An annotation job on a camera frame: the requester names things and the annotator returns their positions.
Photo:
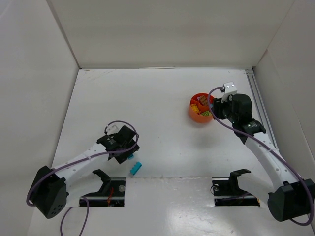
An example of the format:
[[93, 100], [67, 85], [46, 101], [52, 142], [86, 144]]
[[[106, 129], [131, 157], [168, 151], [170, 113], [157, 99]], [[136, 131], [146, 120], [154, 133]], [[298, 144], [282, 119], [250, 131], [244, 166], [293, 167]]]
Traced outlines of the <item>teal long lego brick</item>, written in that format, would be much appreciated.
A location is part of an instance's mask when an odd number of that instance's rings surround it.
[[135, 165], [130, 169], [130, 174], [134, 176], [142, 167], [142, 164], [140, 162], [136, 162]]

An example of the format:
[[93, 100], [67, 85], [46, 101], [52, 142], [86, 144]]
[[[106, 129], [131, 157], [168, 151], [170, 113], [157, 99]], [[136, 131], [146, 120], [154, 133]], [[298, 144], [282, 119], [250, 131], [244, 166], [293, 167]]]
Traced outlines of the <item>lime green lego brick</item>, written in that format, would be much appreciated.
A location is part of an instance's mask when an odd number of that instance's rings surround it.
[[203, 117], [211, 117], [211, 116], [212, 116], [212, 114], [210, 113], [210, 111], [202, 112], [200, 115], [203, 116]]

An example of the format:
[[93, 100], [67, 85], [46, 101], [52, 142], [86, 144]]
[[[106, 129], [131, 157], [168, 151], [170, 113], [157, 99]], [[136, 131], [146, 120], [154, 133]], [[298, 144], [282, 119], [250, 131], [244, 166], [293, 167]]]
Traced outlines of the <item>brown lego brick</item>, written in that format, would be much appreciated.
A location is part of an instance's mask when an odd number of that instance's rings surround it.
[[200, 103], [202, 106], [207, 106], [207, 105], [208, 105], [207, 98], [206, 98], [205, 96], [199, 97], [199, 103]]

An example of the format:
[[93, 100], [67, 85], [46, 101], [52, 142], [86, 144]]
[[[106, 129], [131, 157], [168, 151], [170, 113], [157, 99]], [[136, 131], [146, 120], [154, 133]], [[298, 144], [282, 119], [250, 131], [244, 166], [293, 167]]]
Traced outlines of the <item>yellow orange long lego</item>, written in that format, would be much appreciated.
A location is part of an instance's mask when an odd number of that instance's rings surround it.
[[196, 113], [196, 114], [200, 113], [200, 110], [196, 104], [191, 104], [190, 107], [194, 113]]

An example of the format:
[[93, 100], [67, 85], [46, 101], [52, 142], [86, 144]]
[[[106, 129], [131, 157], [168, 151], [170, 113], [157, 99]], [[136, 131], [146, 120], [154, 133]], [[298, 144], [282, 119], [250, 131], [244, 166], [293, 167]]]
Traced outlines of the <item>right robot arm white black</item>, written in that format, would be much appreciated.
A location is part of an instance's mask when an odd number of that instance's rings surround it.
[[224, 94], [208, 102], [214, 120], [225, 125], [258, 159], [271, 184], [261, 181], [248, 169], [232, 171], [228, 180], [214, 182], [219, 186], [217, 196], [233, 198], [247, 194], [263, 201], [271, 215], [279, 222], [290, 220], [299, 226], [308, 226], [315, 215], [315, 183], [303, 179], [271, 143], [266, 129], [252, 118], [252, 101], [245, 94]]

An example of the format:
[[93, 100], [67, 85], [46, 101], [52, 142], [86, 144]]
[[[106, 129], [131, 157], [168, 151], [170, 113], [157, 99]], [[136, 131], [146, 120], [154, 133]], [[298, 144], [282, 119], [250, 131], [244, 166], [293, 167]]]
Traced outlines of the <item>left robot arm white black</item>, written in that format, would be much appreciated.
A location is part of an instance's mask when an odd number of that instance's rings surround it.
[[112, 179], [102, 169], [112, 159], [119, 164], [127, 161], [140, 149], [138, 139], [131, 124], [124, 122], [118, 128], [115, 121], [109, 123], [104, 135], [82, 154], [59, 166], [40, 168], [27, 193], [27, 205], [51, 219], [72, 199], [110, 193]]

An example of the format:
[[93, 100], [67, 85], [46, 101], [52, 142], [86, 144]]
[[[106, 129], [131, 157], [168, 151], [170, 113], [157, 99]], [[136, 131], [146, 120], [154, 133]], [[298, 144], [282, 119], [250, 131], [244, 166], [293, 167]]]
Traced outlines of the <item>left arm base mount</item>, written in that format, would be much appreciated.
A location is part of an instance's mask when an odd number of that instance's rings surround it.
[[79, 206], [86, 207], [86, 198], [90, 207], [123, 207], [125, 205], [126, 178], [111, 178], [104, 171], [93, 171], [92, 177], [101, 180], [102, 185], [94, 192], [90, 191], [80, 198]]

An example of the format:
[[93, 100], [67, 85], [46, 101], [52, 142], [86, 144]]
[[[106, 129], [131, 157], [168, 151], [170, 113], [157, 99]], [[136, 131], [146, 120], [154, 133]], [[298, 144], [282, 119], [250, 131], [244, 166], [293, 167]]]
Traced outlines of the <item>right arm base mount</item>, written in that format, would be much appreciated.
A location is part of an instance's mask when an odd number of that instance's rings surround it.
[[214, 196], [216, 207], [259, 207], [259, 199], [252, 194], [241, 190], [238, 185], [238, 177], [251, 173], [247, 169], [240, 169], [230, 173], [229, 177], [213, 177], [210, 192]]

